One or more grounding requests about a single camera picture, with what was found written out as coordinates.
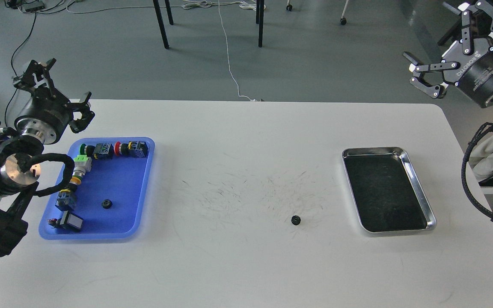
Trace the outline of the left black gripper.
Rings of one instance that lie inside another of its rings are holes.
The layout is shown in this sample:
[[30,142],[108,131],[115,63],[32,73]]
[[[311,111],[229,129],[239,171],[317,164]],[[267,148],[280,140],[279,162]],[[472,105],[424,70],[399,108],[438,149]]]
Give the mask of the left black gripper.
[[[78,103],[56,95],[49,73],[55,63],[55,58],[45,62],[31,60],[22,75],[12,78],[14,88],[31,94],[16,117],[14,127],[20,134],[34,136],[45,145],[58,142],[67,125],[75,134],[84,131],[95,117],[89,101],[92,92],[86,92]],[[81,117],[72,119],[73,113],[80,113]]]

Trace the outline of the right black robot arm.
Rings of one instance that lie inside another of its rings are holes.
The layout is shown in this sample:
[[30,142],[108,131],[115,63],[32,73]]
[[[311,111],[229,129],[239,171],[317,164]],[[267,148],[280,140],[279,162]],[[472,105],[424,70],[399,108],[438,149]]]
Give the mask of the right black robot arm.
[[451,10],[460,16],[460,37],[436,64],[423,64],[404,52],[412,73],[410,84],[432,99],[442,99],[455,86],[481,108],[493,107],[493,5],[486,0]]

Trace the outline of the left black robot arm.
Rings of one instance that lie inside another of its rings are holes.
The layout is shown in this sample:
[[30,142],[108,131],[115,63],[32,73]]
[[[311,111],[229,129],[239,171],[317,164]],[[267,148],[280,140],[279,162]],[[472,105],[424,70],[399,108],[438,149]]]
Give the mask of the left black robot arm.
[[30,93],[12,127],[0,123],[0,258],[9,255],[26,235],[22,218],[33,197],[64,189],[72,178],[74,160],[66,154],[44,153],[65,129],[84,131],[95,114],[91,93],[78,103],[55,88],[50,69],[55,59],[32,60],[13,77],[13,86]]

